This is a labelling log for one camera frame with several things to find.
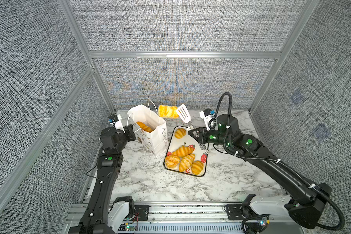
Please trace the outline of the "white paper gift bag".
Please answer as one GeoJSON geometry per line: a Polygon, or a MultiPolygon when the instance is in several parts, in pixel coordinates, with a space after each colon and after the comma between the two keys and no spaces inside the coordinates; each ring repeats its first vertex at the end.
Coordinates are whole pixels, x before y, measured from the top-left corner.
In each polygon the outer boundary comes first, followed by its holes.
{"type": "Polygon", "coordinates": [[[158,109],[151,110],[156,105],[150,98],[147,99],[147,105],[137,105],[128,112],[127,124],[133,125],[135,136],[154,156],[164,153],[168,147],[167,125],[166,121],[159,117],[158,109]],[[143,122],[153,129],[148,133],[143,131],[137,122],[143,122]]]}

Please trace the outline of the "small croissant second row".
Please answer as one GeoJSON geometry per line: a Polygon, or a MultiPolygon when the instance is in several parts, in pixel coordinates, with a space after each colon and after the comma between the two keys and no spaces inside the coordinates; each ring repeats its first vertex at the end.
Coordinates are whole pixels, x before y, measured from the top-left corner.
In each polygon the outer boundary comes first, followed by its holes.
{"type": "Polygon", "coordinates": [[[178,107],[176,106],[160,105],[158,108],[158,115],[161,118],[177,119],[179,117],[177,109],[178,107]]]}

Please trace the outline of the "long braided bread loaf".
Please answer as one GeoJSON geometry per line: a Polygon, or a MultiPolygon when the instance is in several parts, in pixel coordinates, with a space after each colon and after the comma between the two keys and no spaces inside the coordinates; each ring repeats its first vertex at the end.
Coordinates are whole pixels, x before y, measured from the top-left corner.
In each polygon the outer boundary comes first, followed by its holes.
{"type": "Polygon", "coordinates": [[[146,124],[144,124],[143,122],[136,122],[137,125],[145,132],[151,133],[153,132],[153,129],[150,126],[147,126],[146,124]]]}

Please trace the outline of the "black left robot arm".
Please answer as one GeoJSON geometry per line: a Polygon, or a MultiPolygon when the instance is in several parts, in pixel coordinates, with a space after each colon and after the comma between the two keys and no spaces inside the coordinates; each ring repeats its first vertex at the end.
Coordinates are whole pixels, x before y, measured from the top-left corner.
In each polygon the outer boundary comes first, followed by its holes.
{"type": "Polygon", "coordinates": [[[123,163],[123,149],[136,139],[133,125],[122,130],[108,127],[102,130],[102,149],[97,159],[97,176],[87,209],[78,226],[70,234],[115,234],[126,218],[135,215],[131,196],[117,198],[109,210],[112,191],[123,163]]]}

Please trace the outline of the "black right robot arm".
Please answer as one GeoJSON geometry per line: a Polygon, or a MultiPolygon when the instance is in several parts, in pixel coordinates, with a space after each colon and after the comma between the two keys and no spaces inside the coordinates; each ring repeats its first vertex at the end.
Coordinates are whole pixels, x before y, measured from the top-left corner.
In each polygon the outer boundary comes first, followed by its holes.
{"type": "Polygon", "coordinates": [[[319,220],[331,195],[326,183],[315,183],[277,158],[268,147],[253,135],[240,131],[238,120],[222,116],[218,129],[191,126],[189,135],[199,144],[223,146],[227,154],[240,158],[265,172],[290,195],[284,209],[297,224],[308,229],[321,227],[319,220]]]}

